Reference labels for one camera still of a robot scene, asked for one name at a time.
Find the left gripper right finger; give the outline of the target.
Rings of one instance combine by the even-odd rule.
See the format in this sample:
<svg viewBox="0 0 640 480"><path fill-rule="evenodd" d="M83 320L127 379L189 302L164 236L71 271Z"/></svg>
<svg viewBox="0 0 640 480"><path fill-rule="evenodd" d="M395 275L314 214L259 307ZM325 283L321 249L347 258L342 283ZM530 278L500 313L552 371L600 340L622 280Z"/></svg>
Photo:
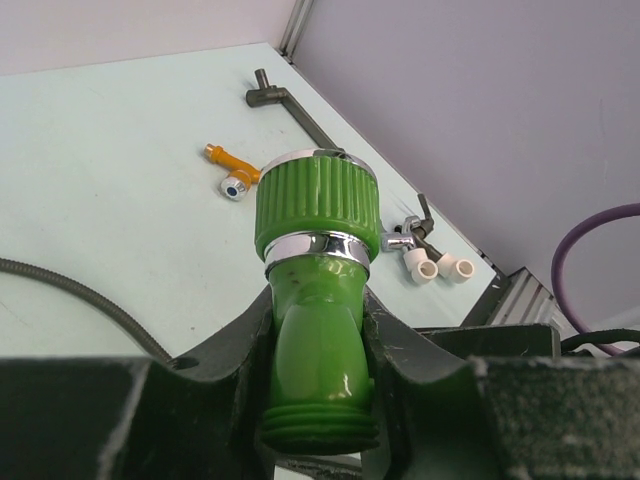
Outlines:
<svg viewBox="0 0 640 480"><path fill-rule="evenodd" d="M639 363L563 357L543 325L423 336L365 298L367 479L635 479Z"/></svg>

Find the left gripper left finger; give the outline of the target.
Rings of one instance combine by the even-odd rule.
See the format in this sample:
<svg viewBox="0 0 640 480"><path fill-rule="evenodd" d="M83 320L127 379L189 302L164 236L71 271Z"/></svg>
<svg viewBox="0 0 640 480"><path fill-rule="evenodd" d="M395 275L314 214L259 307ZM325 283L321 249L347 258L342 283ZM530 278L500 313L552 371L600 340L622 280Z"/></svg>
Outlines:
<svg viewBox="0 0 640 480"><path fill-rule="evenodd" d="M271 293L181 355L5 359L5 479L269 479Z"/></svg>

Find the green water faucet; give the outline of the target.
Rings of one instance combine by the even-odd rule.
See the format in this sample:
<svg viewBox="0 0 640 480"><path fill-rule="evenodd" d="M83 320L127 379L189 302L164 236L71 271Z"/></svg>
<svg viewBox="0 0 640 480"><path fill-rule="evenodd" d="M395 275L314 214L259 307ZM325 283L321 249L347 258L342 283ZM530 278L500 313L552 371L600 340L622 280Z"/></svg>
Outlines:
<svg viewBox="0 0 640 480"><path fill-rule="evenodd" d="M292 152L261 173L254 242L275 328L261 438L278 452L350 454L377 443L362 329L378 222L376 176L344 151Z"/></svg>

